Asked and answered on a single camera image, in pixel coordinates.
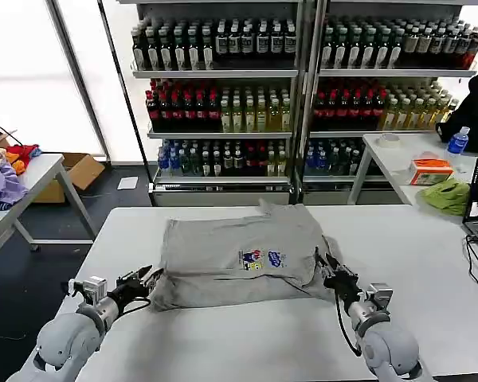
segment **cardboard box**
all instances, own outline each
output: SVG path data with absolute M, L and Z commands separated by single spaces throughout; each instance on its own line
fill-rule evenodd
M 67 170 L 76 190 L 85 191 L 104 171 L 104 166 L 96 161 L 91 155 L 79 153 L 62 154 L 64 155 L 62 165 Z M 33 203 L 64 202 L 64 190 L 55 179 L 53 179 L 33 201 Z

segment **red cloth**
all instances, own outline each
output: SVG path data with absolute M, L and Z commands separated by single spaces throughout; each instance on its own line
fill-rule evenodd
M 29 165 L 30 162 L 30 153 L 37 149 L 39 145 L 27 145 L 27 146 L 9 146 L 6 148 L 6 151 L 11 154 L 19 155 L 19 158 L 16 161 L 22 161 L 25 163 L 25 167 Z

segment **floor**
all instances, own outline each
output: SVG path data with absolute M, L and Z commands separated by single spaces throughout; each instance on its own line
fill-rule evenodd
M 120 178 L 130 176 L 139 177 L 136 189 L 117 190 Z M 150 205 L 147 176 L 141 166 L 106 169 L 81 199 L 100 228 L 115 207 Z M 37 238 L 86 238 L 69 205 L 32 205 L 23 214 L 22 223 Z M 0 250 L 0 382 L 23 365 L 35 346 L 37 333 L 61 304 L 64 295 L 60 282 L 74 277 L 88 249 L 87 245 L 44 246 L 39 252 L 31 252 L 26 242 L 14 234 Z M 478 382 L 478 375 L 437 380 Z

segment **purple cloth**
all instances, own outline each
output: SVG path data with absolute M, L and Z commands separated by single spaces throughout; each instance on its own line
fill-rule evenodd
M 7 160 L 0 161 L 0 201 L 13 205 L 28 193 L 28 189 L 20 184 L 16 171 Z

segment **black bag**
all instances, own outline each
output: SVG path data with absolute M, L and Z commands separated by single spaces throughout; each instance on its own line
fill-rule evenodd
M 478 76 L 470 79 L 469 95 L 464 102 L 451 114 L 448 121 L 436 125 L 436 131 L 441 136 L 442 142 L 448 142 L 462 126 L 471 129 L 465 151 L 478 153 Z

